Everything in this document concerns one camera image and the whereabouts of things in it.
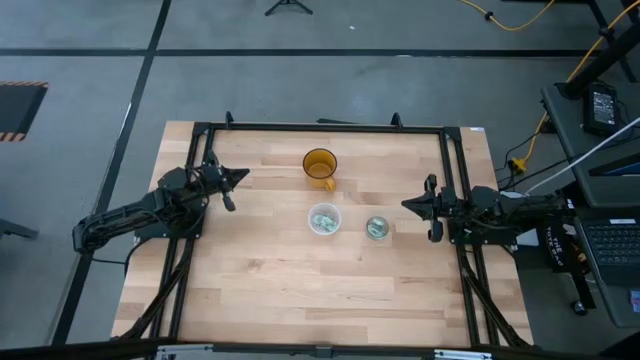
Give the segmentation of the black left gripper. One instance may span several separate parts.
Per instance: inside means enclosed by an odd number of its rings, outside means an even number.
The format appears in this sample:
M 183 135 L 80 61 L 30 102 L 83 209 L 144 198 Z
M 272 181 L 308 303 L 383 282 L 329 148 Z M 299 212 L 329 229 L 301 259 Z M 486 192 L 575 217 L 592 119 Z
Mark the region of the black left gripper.
M 212 150 L 208 150 L 204 157 L 203 164 L 198 168 L 192 169 L 192 172 L 196 175 L 196 180 L 189 199 L 208 198 L 210 195 L 220 193 L 226 210 L 234 211 L 235 204 L 231 199 L 230 193 L 249 174 L 249 169 L 226 168 L 220 163 Z

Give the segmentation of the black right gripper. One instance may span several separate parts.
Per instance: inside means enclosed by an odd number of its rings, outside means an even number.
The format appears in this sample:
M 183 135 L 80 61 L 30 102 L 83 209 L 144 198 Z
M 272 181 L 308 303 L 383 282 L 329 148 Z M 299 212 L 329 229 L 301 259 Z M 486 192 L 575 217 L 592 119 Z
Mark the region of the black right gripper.
M 468 214 L 464 209 L 464 201 L 457 198 L 455 188 L 441 187 L 438 191 L 435 174 L 430 174 L 427 177 L 424 186 L 425 194 L 403 200 L 401 205 L 409 208 L 423 221 L 430 222 L 429 240 L 434 243 L 442 240 L 444 235 L 443 219 L 451 220 L 457 232 L 463 230 L 468 220 Z

